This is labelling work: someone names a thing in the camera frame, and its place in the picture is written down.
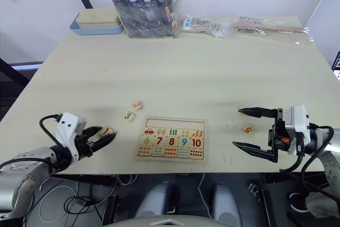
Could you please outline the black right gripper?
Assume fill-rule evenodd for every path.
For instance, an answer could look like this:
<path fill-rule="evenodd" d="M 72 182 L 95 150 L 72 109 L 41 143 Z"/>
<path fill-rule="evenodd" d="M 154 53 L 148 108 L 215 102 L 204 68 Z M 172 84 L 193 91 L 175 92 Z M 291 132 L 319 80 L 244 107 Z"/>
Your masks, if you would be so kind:
<path fill-rule="evenodd" d="M 239 113 L 261 118 L 268 117 L 274 119 L 274 124 L 269 130 L 268 145 L 271 150 L 263 150 L 259 146 L 244 142 L 232 144 L 247 154 L 263 158 L 273 163 L 278 162 L 277 150 L 287 152 L 289 155 L 304 156 L 304 116 L 300 108 L 278 108 L 267 109 L 262 107 L 246 107 L 238 110 Z"/>

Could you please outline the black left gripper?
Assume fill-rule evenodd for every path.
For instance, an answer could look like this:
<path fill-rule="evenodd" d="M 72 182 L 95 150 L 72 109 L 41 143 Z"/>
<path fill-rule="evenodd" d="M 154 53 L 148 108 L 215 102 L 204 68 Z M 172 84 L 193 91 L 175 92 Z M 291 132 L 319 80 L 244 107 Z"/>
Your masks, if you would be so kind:
<path fill-rule="evenodd" d="M 109 145 L 116 137 L 116 133 L 106 134 L 95 142 L 88 139 L 97 134 L 102 127 L 88 127 L 84 129 L 81 135 L 76 136 L 74 139 L 75 147 L 77 149 L 79 159 L 91 157 L 94 152 Z"/>

